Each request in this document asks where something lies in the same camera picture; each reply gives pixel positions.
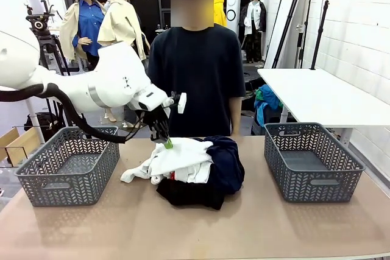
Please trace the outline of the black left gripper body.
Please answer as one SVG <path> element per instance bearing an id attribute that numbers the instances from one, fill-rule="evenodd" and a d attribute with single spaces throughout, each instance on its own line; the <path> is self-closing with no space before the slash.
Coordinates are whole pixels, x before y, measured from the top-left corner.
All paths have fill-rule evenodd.
<path id="1" fill-rule="evenodd" d="M 146 111 L 143 116 L 143 122 L 147 124 L 152 133 L 168 134 L 168 121 L 169 116 L 163 106 Z"/>

